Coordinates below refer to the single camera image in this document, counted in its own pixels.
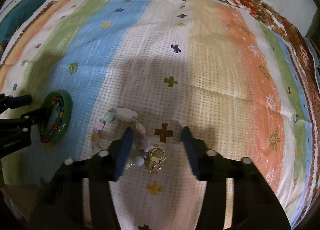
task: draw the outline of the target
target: bedspread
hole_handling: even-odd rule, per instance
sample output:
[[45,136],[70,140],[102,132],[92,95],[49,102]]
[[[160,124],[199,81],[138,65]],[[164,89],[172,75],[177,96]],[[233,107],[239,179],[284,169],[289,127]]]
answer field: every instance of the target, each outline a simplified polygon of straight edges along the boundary
[[[126,107],[168,158],[159,174],[131,167],[110,184],[122,229],[195,228],[205,183],[189,167],[185,125],[226,158],[250,157],[292,227],[319,193],[314,61],[298,30],[261,0],[47,0],[0,62],[1,92],[33,103],[1,118],[38,108],[56,89],[73,99],[66,135],[43,144],[32,129],[32,145],[2,160],[7,184],[40,185],[65,158],[90,158],[96,122]],[[101,147],[126,126],[107,124]],[[231,216],[228,180],[225,227]]]

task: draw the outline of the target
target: silver screw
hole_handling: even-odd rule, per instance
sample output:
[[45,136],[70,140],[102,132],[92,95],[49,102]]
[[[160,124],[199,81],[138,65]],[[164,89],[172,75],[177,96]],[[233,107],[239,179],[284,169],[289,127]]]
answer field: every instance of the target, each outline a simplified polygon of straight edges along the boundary
[[64,164],[66,165],[71,165],[75,162],[75,160],[73,158],[68,158],[64,161]]
[[107,150],[102,150],[102,151],[100,151],[100,152],[98,153],[98,155],[99,155],[100,157],[106,157],[106,156],[109,155],[109,152],[108,152]]
[[215,150],[207,150],[206,153],[208,156],[216,156],[217,155],[217,152]]
[[251,163],[251,160],[250,160],[248,157],[242,158],[241,161],[242,161],[244,164],[250,164],[250,163]]

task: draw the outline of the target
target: teal fabric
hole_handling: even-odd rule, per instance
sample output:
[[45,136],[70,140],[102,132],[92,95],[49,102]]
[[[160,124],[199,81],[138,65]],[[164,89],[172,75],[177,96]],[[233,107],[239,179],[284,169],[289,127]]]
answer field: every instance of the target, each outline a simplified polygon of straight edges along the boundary
[[0,43],[9,41],[17,30],[46,0],[22,0],[0,22]]

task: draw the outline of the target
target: red bead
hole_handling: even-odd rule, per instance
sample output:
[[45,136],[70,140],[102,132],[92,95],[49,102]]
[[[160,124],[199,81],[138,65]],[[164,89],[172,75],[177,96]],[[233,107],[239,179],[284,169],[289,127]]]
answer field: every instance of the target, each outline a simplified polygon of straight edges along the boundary
[[56,132],[56,131],[58,131],[59,130],[59,125],[58,124],[53,124],[52,125],[52,131],[54,131],[54,132]]
[[50,142],[50,138],[48,136],[43,136],[43,137],[41,137],[41,141],[43,143],[48,143],[48,142]]

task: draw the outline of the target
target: red cross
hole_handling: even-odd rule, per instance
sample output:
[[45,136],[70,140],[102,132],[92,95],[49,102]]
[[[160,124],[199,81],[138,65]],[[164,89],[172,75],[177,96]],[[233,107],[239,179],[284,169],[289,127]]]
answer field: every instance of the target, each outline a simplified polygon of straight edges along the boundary
[[160,142],[165,143],[167,137],[173,136],[173,131],[167,131],[168,124],[163,123],[161,129],[155,129],[155,135],[160,136]]
[[178,15],[177,17],[180,17],[180,18],[184,18],[184,17],[187,17],[188,15],[184,15],[183,13],[181,13],[180,15]]

